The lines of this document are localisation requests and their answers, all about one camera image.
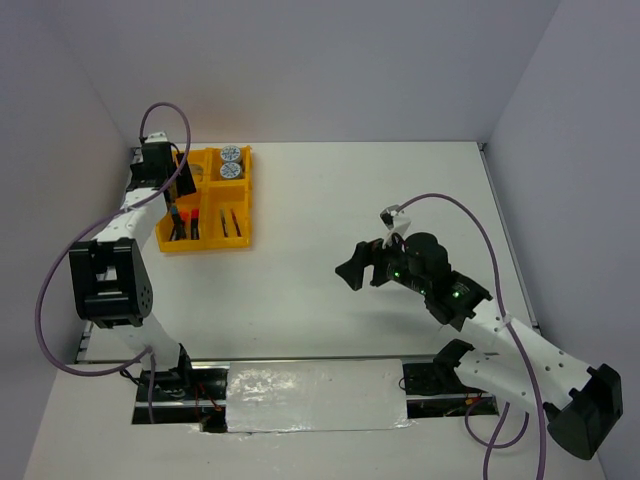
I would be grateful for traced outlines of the blue highlighter marker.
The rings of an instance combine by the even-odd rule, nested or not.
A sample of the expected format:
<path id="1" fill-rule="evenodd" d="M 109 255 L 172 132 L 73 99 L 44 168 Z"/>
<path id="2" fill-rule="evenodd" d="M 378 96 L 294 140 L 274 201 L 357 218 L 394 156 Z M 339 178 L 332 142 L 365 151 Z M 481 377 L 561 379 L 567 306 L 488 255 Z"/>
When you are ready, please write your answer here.
<path id="1" fill-rule="evenodd" d="M 172 241 L 182 240 L 181 239 L 182 224 L 181 224 L 180 212 L 176 205 L 172 205 L 170 207 L 170 214 L 173 222 L 173 233 L 171 234 L 170 239 Z"/>

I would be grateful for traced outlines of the blue-lidded round jar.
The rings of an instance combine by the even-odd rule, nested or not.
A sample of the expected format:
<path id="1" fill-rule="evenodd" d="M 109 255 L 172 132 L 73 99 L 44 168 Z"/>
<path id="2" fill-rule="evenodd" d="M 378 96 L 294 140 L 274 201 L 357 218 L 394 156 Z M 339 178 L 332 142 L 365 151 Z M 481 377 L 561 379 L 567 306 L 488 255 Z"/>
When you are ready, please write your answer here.
<path id="1" fill-rule="evenodd" d="M 222 180 L 241 180 L 244 178 L 244 170 L 240 163 L 226 162 L 220 166 L 219 175 Z"/>
<path id="2" fill-rule="evenodd" d="M 221 161 L 227 163 L 241 163 L 243 160 L 243 151 L 236 145 L 226 145 L 219 152 Z"/>

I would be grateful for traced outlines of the clear tape roll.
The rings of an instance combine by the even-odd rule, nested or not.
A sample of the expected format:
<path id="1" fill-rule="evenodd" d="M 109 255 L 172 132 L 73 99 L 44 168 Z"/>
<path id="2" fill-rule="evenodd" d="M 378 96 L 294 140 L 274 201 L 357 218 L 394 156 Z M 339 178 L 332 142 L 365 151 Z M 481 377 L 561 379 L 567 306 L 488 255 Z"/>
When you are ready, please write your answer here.
<path id="1" fill-rule="evenodd" d="M 204 178 L 204 167 L 197 163 L 189 163 L 188 167 L 193 181 L 196 183 L 202 182 Z"/>

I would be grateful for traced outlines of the red pen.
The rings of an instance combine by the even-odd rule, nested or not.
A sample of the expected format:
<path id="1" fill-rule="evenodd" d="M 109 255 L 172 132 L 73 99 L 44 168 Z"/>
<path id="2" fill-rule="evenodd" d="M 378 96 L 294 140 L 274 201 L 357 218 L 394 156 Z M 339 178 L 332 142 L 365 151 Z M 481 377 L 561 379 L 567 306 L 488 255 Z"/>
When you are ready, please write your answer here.
<path id="1" fill-rule="evenodd" d="M 235 211 L 233 209 L 230 209 L 230 213 L 231 213 L 231 218 L 232 218 L 232 222 L 233 222 L 233 225 L 234 225 L 234 229 L 235 229 L 235 232 L 236 232 L 236 236 L 238 238 L 240 238 L 240 237 L 242 237 L 242 232 L 241 232 L 241 228 L 240 228 L 240 224 L 239 224 L 238 218 L 237 218 L 236 213 L 235 213 Z"/>

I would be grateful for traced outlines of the blue pen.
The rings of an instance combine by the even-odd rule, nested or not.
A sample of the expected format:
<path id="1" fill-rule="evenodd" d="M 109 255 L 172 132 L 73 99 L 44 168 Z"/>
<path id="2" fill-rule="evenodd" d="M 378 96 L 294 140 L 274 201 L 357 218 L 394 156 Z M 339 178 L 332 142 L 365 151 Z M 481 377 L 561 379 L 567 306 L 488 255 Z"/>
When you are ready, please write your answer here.
<path id="1" fill-rule="evenodd" d="M 227 222 L 226 222 L 226 216 L 225 216 L 224 209 L 219 209 L 219 219 L 220 219 L 221 231 L 222 231 L 223 237 L 224 238 L 228 238 L 229 233 L 228 233 L 228 228 L 227 228 Z"/>

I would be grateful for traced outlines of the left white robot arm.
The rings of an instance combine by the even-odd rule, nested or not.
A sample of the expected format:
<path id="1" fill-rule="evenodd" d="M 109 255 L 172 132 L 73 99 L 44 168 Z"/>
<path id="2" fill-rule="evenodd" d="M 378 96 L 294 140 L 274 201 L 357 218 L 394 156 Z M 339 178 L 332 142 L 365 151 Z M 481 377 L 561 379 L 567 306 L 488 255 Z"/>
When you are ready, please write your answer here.
<path id="1" fill-rule="evenodd" d="M 153 313 L 153 288 L 141 248 L 164 217 L 169 218 L 171 235 L 186 237 L 175 204 L 181 189 L 171 186 L 160 191 L 182 158 L 164 132 L 144 138 L 140 157 L 131 165 L 122 204 L 125 212 L 69 251 L 79 317 L 112 332 L 134 353 L 149 348 L 153 356 L 142 361 L 141 382 L 173 399 L 193 392 L 196 375 L 186 349 L 166 333 Z"/>

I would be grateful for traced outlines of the orange highlighter marker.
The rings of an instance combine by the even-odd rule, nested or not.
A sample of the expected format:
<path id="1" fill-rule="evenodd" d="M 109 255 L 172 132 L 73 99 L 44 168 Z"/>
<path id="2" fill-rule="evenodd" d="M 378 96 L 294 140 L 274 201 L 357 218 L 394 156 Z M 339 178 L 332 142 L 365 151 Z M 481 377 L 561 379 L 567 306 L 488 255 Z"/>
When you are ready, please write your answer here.
<path id="1" fill-rule="evenodd" d="M 181 210 L 180 211 L 180 218 L 181 218 L 181 224 L 182 224 L 182 233 L 181 233 L 181 239 L 182 240 L 189 240 L 190 239 L 190 213 L 188 210 Z"/>

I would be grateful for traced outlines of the pink highlighter marker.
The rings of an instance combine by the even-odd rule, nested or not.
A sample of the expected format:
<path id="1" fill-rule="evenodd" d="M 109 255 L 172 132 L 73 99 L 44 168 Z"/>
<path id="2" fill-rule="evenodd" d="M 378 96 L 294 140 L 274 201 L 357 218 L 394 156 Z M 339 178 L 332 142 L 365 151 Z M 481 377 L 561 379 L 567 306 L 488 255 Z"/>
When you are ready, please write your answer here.
<path id="1" fill-rule="evenodd" d="M 191 211 L 189 228 L 190 228 L 190 238 L 192 240 L 199 240 L 200 233 L 199 233 L 199 209 L 198 208 L 195 208 Z"/>

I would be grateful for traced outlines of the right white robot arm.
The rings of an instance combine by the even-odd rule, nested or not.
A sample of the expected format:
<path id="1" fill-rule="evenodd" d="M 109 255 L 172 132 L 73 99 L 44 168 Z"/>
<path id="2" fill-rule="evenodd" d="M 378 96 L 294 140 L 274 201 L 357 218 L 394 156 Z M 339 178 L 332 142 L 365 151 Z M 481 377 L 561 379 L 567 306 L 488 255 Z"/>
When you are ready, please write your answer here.
<path id="1" fill-rule="evenodd" d="M 336 274 L 354 291 L 372 268 L 374 287 L 395 282 L 421 295 L 427 311 L 453 339 L 436 356 L 435 380 L 446 391 L 484 390 L 541 416 L 565 451 L 591 459 L 623 413 L 619 373 L 576 359 L 511 315 L 496 299 L 452 269 L 435 236 L 415 233 L 356 245 Z"/>

